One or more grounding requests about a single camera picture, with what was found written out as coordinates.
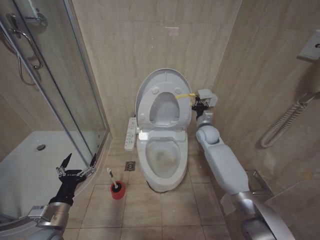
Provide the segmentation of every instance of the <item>beige floor tile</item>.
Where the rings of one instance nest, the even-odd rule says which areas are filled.
[[[163,240],[205,240],[201,226],[166,226],[162,232]]]
[[[163,226],[201,225],[190,183],[182,183],[171,191],[161,193],[160,200]]]
[[[64,240],[77,240],[79,228],[65,229],[63,233]]]
[[[95,185],[81,227],[121,227],[125,208],[125,199],[126,196],[120,200],[114,200],[110,193],[110,185]]]
[[[81,228],[77,240],[119,240],[121,228]]]
[[[192,184],[202,225],[225,224],[220,206],[211,183]]]
[[[162,228],[123,227],[120,240],[162,240]]]
[[[195,137],[188,138],[188,155],[202,155],[204,150]]]
[[[94,187],[92,186],[79,202],[72,205],[66,225],[67,229],[79,229],[81,227],[93,190]]]
[[[189,155],[188,170],[192,183],[211,183],[211,169],[204,155]]]
[[[182,179],[181,183],[182,184],[191,183],[188,167],[186,168],[186,173],[185,173],[184,178]]]
[[[123,227],[161,226],[160,194],[147,184],[127,186]]]
[[[203,226],[205,240],[230,240],[228,229],[225,225]]]
[[[133,156],[130,155],[119,155],[119,156],[108,156],[103,169],[97,178],[95,184],[111,184],[109,173],[107,168],[110,168],[115,179],[117,181],[122,181],[125,184],[128,183],[129,172],[125,171],[126,162],[132,160]]]
[[[109,150],[109,156],[119,156],[119,155],[137,155],[137,147],[134,146],[133,151],[125,151],[125,138],[118,137],[113,138]]]
[[[140,169],[139,158],[137,155],[131,158],[135,162],[135,170],[129,172],[128,184],[146,184],[147,181]]]

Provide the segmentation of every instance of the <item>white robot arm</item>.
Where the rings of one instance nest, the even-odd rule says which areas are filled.
[[[231,148],[220,137],[219,131],[211,125],[213,113],[207,111],[208,107],[211,106],[206,107],[201,96],[192,106],[197,111],[196,139],[203,147],[205,158],[219,186],[231,196],[235,207],[249,217],[241,225],[245,239],[294,240],[282,218],[250,192],[248,176]]]

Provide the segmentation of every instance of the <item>floor drain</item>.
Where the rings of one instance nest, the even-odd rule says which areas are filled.
[[[126,161],[124,171],[134,171],[136,168],[136,162],[135,161]]]
[[[36,147],[36,149],[37,149],[38,151],[42,151],[42,150],[45,149],[45,148],[46,148],[46,145],[44,145],[44,144],[41,144],[41,145],[39,145],[39,146]]]

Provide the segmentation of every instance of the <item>white toilet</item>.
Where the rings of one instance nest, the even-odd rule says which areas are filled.
[[[191,101],[176,96],[191,92],[185,77],[169,68],[151,73],[138,91],[136,147],[141,171],[156,192],[174,189],[186,174]]]

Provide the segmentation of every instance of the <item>bidet control panel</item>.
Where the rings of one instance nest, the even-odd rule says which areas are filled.
[[[126,150],[127,152],[131,152],[134,150],[136,141],[136,129],[137,119],[136,117],[130,117],[124,143],[124,150]]]

